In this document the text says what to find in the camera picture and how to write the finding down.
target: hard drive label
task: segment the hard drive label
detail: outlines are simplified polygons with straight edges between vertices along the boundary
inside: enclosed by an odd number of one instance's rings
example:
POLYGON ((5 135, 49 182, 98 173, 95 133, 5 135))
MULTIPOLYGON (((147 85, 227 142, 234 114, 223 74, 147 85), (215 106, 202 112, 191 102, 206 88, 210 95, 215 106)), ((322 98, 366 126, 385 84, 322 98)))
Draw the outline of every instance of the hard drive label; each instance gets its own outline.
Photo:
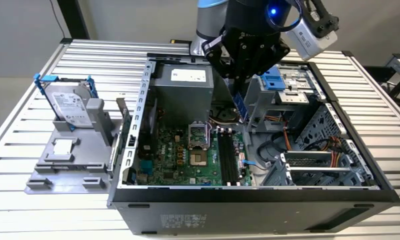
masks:
POLYGON ((53 92, 51 97, 65 121, 74 127, 91 127, 81 97, 74 93, 65 92, 53 92))

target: white sticker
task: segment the white sticker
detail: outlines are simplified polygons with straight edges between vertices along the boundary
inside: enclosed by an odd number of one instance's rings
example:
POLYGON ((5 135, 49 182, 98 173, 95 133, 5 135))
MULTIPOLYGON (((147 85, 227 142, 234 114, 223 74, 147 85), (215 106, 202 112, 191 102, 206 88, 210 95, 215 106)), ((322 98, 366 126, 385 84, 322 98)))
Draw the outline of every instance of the white sticker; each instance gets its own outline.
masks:
POLYGON ((203 83, 206 81, 206 71, 193 69, 173 69, 170 81, 203 83))
POLYGON ((161 214, 161 226, 166 229, 203 228, 206 214, 161 214))
POLYGON ((51 97, 65 121, 74 127, 91 127, 81 97, 74 93, 65 92, 53 92, 51 97))

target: metal frame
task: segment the metal frame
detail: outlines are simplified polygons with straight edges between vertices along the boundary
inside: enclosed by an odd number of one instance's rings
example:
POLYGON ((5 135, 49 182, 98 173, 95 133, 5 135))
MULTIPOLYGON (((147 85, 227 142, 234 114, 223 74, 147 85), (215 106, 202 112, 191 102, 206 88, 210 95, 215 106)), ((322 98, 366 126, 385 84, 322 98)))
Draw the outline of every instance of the metal frame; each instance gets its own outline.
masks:
MULTIPOLYGON (((121 93, 125 93, 127 96, 127 108, 131 111, 134 107, 130 101, 131 88, 127 86, 130 86, 130 84, 139 84, 139 75, 142 74, 139 69, 143 68, 146 52, 187 54, 189 50, 187 46, 181 44, 169 45, 74 40, 63 52, 61 49, 55 51, 41 72, 50 74, 49 72, 53 70, 53 74, 67 78, 85 77, 86 72, 93 72, 93 76, 95 76, 95 79, 99 81, 99 86, 97 86, 98 95, 110 99, 114 98, 115 95, 121 97, 121 93), (119 92, 114 92, 115 90, 109 91, 110 88, 106 87, 109 84, 113 85, 114 89, 118 88, 119 92)), ((290 52, 283 60, 299 61, 301 58, 295 52, 290 52)), ((369 80, 361 76, 347 60, 347 57, 343 56, 339 51, 325 51, 309 61, 315 63, 323 79, 334 92, 341 108, 366 106, 363 104, 371 105, 369 108, 388 106, 385 100, 381 99, 371 87, 365 87, 370 85, 369 80), (343 85, 350 85, 350 90, 347 90, 343 85)), ((11 218, 17 221, 18 215, 14 214, 26 213, 35 216, 35 218, 38 217, 38 219, 42 219, 42 215, 46 215, 41 226, 37 224, 37 221, 30 222, 29 219, 22 220, 27 224, 22 230, 31 231, 23 234, 35 238, 47 237, 50 234, 49 231, 53 231, 51 234, 62 238, 98 236, 107 238, 126 237, 130 235, 130 231, 125 227, 123 220, 115 217, 111 218, 113 221, 109 221, 110 212, 113 210, 103 210, 105 207, 102 206, 106 204, 105 195, 83 194, 79 196, 73 194, 55 194, 51 198, 47 198, 46 195, 37 198, 31 195, 25 196, 19 194, 25 187, 25 182, 19 179, 23 176, 27 178, 27 175, 21 174, 31 173, 33 166, 37 162, 37 159, 31 158, 35 158, 35 152, 42 152, 42 145, 46 143, 49 139, 47 134, 53 130, 47 126, 47 123, 51 123, 50 114, 47 114, 51 110, 42 109, 39 102, 41 99, 37 98, 34 86, 30 86, 0 128, 0 217, 5 217, 5 219, 11 218), (38 121, 31 119, 42 119, 42 124, 37 124, 38 121), (26 132, 15 136, 13 133, 14 129, 25 129, 26 132), (51 220, 57 221, 57 219, 61 219, 59 214, 63 212, 65 220, 67 216, 73 216, 74 219, 79 220, 79 224, 74 225, 71 221, 65 221, 62 224, 51 222, 51 220), (87 214, 89 217, 86 218, 89 221, 82 220, 83 214, 79 214, 79 212, 87 214)), ((347 108, 345 113, 354 129, 375 126, 375 130, 357 129, 357 133, 400 195, 400 130, 385 130, 386 126, 398 126, 400 128, 400 118, 389 111, 366 112, 362 109, 355 111, 347 108)), ((119 114, 113 112, 110 117, 119 118, 119 114)), ((5 228, 13 231, 11 229, 14 229, 15 226, 13 222, 1 224, 5 224, 5 228)), ((10 235, 7 234, 10 234, 11 237, 17 235, 17 233, 13 232, 0 233, 0 236, 9 237, 10 235)), ((282 236, 274 235, 273 233, 262 233, 261 235, 249 234, 243 237, 279 239, 282 236)), ((400 206, 392 207, 378 215, 359 222, 355 226, 337 233, 307 233, 286 235, 286 237, 305 239, 337 237, 337 239, 341 240, 350 240, 353 238, 359 240, 369 238, 385 240, 388 237, 400 239, 400 206)), ((210 235, 209 238, 233 239, 239 238, 239 236, 210 235)))
POLYGON ((90 39, 78 0, 57 0, 61 15, 73 39, 90 39))

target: side panel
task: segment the side panel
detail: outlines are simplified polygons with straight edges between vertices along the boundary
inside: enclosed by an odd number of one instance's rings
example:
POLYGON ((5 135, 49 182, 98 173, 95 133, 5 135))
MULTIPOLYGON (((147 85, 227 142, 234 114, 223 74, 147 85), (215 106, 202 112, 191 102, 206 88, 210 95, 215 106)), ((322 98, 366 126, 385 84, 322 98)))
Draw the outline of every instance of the side panel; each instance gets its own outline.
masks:
POLYGON ((114 206, 134 235, 282 234, 337 232, 379 212, 388 203, 121 202, 114 206))

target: cable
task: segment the cable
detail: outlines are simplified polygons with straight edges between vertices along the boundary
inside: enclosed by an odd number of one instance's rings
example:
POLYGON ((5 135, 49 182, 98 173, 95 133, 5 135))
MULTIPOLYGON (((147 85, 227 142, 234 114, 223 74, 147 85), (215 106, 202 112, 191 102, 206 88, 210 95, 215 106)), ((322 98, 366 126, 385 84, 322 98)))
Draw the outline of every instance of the cable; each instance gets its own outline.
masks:
POLYGON ((275 30, 277 32, 279 33, 283 33, 283 32, 287 32, 290 31, 291 29, 294 29, 297 27, 297 25, 299 24, 301 22, 301 19, 302 19, 302 8, 301 8, 301 3, 299 3, 299 0, 285 0, 291 6, 294 6, 294 8, 297 9, 298 11, 298 17, 297 17, 297 20, 289 25, 289 26, 279 26, 278 24, 274 23, 274 20, 269 14, 269 6, 265 7, 265 19, 266 19, 266 23, 267 25, 270 26, 270 28, 273 30, 275 30))
POLYGON ((319 139, 319 140, 314 141, 313 143, 310 143, 310 144, 303 148, 302 151, 310 150, 317 144, 319 144, 319 143, 322 143, 322 142, 325 142, 325 141, 329 142, 329 139, 327 139, 327 138, 323 138, 323 139, 319 139))
POLYGON ((289 143, 289 138, 287 138, 287 133, 286 133, 286 128, 287 128, 287 121, 283 123, 282 127, 282 135, 283 135, 283 143, 285 143, 285 148, 287 151, 291 150, 290 143, 289 143))
POLYGON ((339 161, 339 157, 341 157, 341 153, 337 154, 335 156, 335 160, 334 160, 334 166, 333 168, 337 168, 338 167, 338 161, 339 161))
POLYGON ((249 164, 249 166, 257 167, 259 170, 266 171, 265 168, 261 168, 259 166, 257 166, 255 164, 249 164))
POLYGON ((310 0, 305 0, 305 4, 306 4, 306 10, 310 13, 313 11, 311 9, 311 4, 310 4, 310 0))
POLYGON ((238 122, 237 121, 226 121, 226 120, 217 120, 214 117, 211 116, 207 116, 207 119, 210 119, 211 122, 214 122, 215 124, 218 125, 230 125, 230 124, 237 124, 238 122))
POLYGON ((47 1, 50 2, 50 5, 51 5, 51 11, 53 11, 54 19, 55 19, 55 22, 57 22, 57 25, 58 25, 58 28, 59 28, 59 31, 61 31, 61 36, 62 36, 62 38, 65 38, 65 33, 63 33, 63 30, 62 30, 62 27, 61 27, 61 24, 59 24, 59 21, 58 21, 58 17, 55 16, 53 2, 51 2, 51 0, 47 0, 47 1))

